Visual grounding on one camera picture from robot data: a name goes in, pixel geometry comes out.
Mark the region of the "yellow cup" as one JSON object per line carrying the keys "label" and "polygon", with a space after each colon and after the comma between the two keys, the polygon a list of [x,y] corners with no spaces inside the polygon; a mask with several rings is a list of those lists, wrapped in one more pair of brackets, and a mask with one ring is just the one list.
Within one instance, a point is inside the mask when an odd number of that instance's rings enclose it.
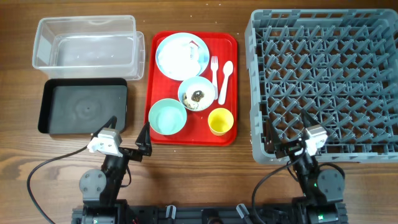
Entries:
{"label": "yellow cup", "polygon": [[233,124],[234,116],[226,108],[214,109],[208,115],[208,125],[215,136],[226,134],[233,127]]}

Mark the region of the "white paper waste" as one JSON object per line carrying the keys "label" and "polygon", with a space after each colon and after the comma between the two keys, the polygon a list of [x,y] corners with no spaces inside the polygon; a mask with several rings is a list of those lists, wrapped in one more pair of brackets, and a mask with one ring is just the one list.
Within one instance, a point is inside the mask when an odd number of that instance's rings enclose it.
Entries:
{"label": "white paper waste", "polygon": [[188,43],[188,47],[190,49],[190,59],[194,60],[194,61],[198,61],[198,59],[199,59],[199,51],[198,51],[199,46],[193,40],[191,40]]}

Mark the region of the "light blue plate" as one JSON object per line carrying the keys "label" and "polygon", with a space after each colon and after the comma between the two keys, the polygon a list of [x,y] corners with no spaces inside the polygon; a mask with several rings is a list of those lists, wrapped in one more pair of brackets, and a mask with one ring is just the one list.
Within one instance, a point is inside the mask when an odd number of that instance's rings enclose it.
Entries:
{"label": "light blue plate", "polygon": [[[193,40],[199,46],[199,59],[190,59],[188,43]],[[168,78],[184,81],[200,76],[210,62],[210,51],[204,40],[199,36],[177,32],[160,41],[155,51],[155,62],[159,70]]]}

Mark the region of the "rice and food leftovers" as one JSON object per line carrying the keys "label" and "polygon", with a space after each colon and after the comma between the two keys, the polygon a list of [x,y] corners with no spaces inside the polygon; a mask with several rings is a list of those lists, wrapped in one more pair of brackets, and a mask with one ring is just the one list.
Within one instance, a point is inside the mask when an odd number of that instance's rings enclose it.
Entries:
{"label": "rice and food leftovers", "polygon": [[192,111],[202,110],[205,106],[204,97],[205,94],[201,90],[186,91],[182,97],[183,105]]}

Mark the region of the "mint green bowl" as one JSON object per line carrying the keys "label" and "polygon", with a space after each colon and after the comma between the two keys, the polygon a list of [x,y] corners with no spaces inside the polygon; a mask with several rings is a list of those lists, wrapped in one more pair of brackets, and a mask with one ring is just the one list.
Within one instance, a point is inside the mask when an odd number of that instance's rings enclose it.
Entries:
{"label": "mint green bowl", "polygon": [[164,98],[152,105],[148,119],[156,133],[170,136],[183,129],[187,122],[187,111],[179,101]]}

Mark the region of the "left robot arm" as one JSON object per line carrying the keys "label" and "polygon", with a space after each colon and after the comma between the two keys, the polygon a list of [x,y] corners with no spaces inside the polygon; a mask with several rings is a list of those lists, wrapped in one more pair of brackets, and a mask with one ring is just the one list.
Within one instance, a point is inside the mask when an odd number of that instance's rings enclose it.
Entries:
{"label": "left robot arm", "polygon": [[79,187],[83,194],[83,211],[73,223],[139,223],[137,215],[126,200],[118,199],[123,178],[131,175],[129,162],[140,162],[151,156],[150,123],[147,122],[136,139],[136,149],[122,147],[122,139],[116,129],[117,117],[112,116],[92,134],[87,145],[90,152],[105,155],[100,169],[83,174]]}

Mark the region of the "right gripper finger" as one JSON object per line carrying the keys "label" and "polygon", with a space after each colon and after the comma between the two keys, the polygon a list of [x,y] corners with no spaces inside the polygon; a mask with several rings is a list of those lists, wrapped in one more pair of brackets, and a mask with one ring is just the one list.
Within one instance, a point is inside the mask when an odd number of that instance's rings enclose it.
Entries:
{"label": "right gripper finger", "polygon": [[304,109],[301,110],[301,115],[302,115],[302,122],[304,128],[309,128],[311,126],[315,126],[318,124],[318,121],[315,120],[307,111]]}
{"label": "right gripper finger", "polygon": [[270,119],[266,120],[266,151],[268,153],[276,153],[280,150],[280,145],[282,141],[277,134],[276,128],[272,125],[272,121]]}

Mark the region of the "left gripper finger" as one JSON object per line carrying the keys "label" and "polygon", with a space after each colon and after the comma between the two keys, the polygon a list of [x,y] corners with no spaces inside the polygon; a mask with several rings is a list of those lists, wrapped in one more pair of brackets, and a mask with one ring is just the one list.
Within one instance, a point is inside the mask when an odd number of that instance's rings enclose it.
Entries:
{"label": "left gripper finger", "polygon": [[116,127],[117,117],[112,116],[102,127],[93,133],[93,137],[97,137],[101,130],[104,128],[114,129]]}
{"label": "left gripper finger", "polygon": [[141,129],[136,141],[138,149],[152,149],[152,143],[150,140],[150,122],[146,122]]}

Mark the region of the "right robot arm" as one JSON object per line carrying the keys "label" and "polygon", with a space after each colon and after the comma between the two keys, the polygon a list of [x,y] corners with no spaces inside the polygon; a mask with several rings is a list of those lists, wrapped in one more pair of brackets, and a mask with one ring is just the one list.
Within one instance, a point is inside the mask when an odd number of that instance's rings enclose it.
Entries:
{"label": "right robot arm", "polygon": [[343,201],[345,173],[326,162],[319,164],[315,155],[328,139],[326,129],[302,110],[304,130],[297,139],[282,142],[276,128],[266,121],[266,149],[276,158],[289,158],[285,168],[293,168],[303,196],[292,200],[295,223],[342,223],[338,204]]}

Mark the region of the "blue bowl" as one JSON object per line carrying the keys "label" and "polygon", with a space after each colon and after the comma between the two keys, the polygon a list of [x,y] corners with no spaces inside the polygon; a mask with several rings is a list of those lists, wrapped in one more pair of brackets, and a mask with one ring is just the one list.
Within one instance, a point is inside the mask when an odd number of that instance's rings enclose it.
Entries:
{"label": "blue bowl", "polygon": [[212,83],[204,77],[192,77],[189,78],[185,81],[183,81],[179,88],[178,88],[178,100],[181,102],[181,104],[183,104],[183,94],[186,91],[195,91],[195,90],[201,90],[202,92],[204,92],[205,97],[204,97],[204,108],[202,110],[198,110],[198,111],[203,111],[205,109],[207,109],[208,107],[210,107],[210,105],[214,102],[214,98],[215,98],[215,89],[212,85]]}

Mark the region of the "white plastic spoon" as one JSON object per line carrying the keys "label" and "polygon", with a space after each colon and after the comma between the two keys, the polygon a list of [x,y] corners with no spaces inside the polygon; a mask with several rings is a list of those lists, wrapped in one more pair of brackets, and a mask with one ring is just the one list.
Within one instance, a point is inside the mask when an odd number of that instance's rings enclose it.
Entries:
{"label": "white plastic spoon", "polygon": [[218,97],[218,104],[219,105],[223,105],[226,101],[226,92],[227,92],[227,88],[228,88],[228,79],[229,76],[232,74],[234,70],[234,65],[232,63],[232,61],[227,61],[224,64],[223,67],[223,74],[224,74],[224,79],[223,79],[223,84],[221,86],[221,91]]}

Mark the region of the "white plastic fork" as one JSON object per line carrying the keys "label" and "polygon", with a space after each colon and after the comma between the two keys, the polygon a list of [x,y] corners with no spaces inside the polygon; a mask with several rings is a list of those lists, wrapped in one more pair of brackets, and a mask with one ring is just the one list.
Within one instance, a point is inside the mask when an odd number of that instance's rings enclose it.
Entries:
{"label": "white plastic fork", "polygon": [[218,57],[217,56],[212,56],[211,57],[211,65],[210,65],[211,71],[212,71],[212,85],[215,89],[215,98],[214,100],[218,99],[218,81],[217,81],[217,71],[218,71]]}

